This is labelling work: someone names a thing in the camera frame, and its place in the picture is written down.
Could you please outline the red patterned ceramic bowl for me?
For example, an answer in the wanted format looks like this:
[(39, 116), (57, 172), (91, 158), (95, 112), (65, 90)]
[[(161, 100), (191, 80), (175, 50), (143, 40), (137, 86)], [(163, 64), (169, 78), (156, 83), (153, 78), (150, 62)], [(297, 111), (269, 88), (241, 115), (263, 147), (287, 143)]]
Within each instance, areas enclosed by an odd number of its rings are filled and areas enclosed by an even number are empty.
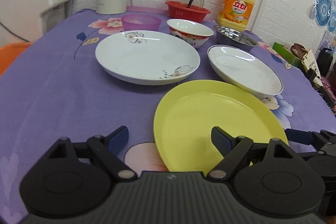
[(184, 40), (195, 49), (202, 47), (214, 35), (209, 27), (190, 20), (169, 19), (167, 25), (172, 36)]

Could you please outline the black bag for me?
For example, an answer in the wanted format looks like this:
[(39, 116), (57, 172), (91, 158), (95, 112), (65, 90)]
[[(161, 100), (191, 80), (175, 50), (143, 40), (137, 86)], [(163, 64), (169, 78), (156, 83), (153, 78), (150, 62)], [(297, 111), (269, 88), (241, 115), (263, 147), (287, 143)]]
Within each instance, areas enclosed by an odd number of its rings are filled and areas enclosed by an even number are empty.
[(325, 77), (327, 75), (331, 67), (332, 61), (332, 50), (329, 48), (323, 48), (317, 57), (317, 65), (322, 77)]

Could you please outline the orange plastic basin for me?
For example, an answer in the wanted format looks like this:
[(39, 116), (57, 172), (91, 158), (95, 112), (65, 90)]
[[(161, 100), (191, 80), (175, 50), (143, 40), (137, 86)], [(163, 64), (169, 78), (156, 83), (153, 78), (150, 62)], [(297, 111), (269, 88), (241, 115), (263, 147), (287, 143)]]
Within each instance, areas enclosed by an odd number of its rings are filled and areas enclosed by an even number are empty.
[(32, 42), (10, 43), (0, 48), (0, 76), (31, 44)]

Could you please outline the red plastic basket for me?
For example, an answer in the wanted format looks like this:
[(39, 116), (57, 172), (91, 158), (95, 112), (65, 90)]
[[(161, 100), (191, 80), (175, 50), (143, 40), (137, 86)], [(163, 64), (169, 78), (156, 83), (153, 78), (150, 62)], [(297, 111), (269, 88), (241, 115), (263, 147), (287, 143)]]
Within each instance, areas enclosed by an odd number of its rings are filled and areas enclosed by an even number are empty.
[(186, 3), (178, 1), (166, 1), (168, 6), (168, 15), (171, 19), (185, 19), (201, 23), (206, 15), (210, 14), (210, 10), (191, 5), (189, 8)]

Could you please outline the purple plastic bowl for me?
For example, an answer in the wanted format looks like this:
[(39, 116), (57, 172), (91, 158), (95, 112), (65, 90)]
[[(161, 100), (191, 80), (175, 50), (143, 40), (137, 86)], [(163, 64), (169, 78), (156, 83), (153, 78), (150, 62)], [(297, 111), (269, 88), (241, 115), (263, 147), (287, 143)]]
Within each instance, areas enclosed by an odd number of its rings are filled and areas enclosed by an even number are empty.
[(124, 31), (148, 30), (157, 31), (162, 20), (148, 14), (129, 14), (121, 18)]

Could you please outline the white blue-rimmed plate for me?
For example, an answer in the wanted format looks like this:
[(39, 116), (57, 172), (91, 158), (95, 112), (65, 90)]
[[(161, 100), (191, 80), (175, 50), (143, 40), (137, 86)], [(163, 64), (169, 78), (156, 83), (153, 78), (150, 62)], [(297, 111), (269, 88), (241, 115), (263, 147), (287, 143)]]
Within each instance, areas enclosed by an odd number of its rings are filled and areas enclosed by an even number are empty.
[(276, 72), (246, 51), (217, 45), (208, 49), (207, 56), (211, 67), (222, 80), (256, 97), (273, 97), (284, 89)]

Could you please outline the stainless steel bowl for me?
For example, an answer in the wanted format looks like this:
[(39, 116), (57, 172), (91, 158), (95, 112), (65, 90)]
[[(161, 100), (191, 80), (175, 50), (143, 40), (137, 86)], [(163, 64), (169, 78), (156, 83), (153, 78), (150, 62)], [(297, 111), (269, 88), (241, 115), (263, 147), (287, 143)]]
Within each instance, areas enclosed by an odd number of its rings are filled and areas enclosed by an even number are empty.
[(259, 46), (255, 39), (233, 28), (215, 25), (214, 30), (216, 31), (218, 44), (235, 47), (246, 52), (250, 52), (253, 48)]

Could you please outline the white paper bag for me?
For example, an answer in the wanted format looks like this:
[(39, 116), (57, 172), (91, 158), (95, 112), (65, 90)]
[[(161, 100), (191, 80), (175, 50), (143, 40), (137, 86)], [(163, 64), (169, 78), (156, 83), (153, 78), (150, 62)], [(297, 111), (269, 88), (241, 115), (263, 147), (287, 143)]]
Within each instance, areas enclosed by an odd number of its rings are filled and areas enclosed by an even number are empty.
[(321, 73), (318, 69), (317, 61), (312, 50), (306, 50), (301, 44), (294, 43), (290, 48), (291, 53), (301, 60), (303, 68), (307, 73), (310, 69), (316, 74), (313, 83), (317, 86), (322, 86)]

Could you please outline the yellow plastic plate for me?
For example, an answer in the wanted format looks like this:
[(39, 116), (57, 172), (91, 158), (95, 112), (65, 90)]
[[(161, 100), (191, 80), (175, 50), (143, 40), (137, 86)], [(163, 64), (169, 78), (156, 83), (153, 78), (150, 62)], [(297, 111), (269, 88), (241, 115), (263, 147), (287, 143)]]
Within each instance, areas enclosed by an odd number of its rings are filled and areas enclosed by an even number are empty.
[(221, 81), (188, 81), (167, 92), (154, 115), (154, 139), (167, 169), (203, 173), (213, 169), (223, 159), (211, 141), (216, 126), (256, 143), (272, 138), (288, 141), (275, 115), (247, 91)]

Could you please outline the yellow dish soap bottle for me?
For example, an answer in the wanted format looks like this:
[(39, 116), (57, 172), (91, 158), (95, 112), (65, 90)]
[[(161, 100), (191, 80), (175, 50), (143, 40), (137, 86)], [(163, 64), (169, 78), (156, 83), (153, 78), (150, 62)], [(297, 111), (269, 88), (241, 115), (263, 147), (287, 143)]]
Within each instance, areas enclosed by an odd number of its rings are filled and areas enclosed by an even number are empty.
[(239, 32), (245, 31), (255, 2), (256, 0), (223, 0), (217, 23)]

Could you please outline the large white floral plate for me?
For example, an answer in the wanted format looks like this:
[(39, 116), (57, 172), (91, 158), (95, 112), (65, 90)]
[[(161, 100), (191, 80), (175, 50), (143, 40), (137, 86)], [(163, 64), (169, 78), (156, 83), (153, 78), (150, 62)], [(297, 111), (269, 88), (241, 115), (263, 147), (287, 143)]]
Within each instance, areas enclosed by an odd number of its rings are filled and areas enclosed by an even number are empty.
[(111, 76), (138, 85), (168, 85), (193, 74), (199, 53), (182, 39), (156, 31), (126, 31), (98, 43), (95, 57)]

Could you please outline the green box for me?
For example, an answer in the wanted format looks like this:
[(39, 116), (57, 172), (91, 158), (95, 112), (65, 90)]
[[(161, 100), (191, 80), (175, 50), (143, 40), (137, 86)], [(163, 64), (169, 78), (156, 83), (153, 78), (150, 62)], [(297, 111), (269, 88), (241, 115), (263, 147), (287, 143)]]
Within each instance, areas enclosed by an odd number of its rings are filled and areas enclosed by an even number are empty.
[(290, 50), (284, 48), (283, 45), (279, 43), (274, 43), (272, 49), (276, 51), (287, 63), (297, 67), (298, 69), (302, 69), (302, 62), (301, 60), (296, 57)]

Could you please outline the blue round wall decoration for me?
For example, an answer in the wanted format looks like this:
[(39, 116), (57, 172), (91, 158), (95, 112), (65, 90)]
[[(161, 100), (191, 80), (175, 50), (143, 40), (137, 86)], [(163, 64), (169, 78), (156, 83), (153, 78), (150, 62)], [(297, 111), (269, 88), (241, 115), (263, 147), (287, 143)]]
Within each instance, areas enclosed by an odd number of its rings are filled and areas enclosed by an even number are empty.
[(319, 27), (335, 32), (335, 0), (315, 0), (311, 16)]

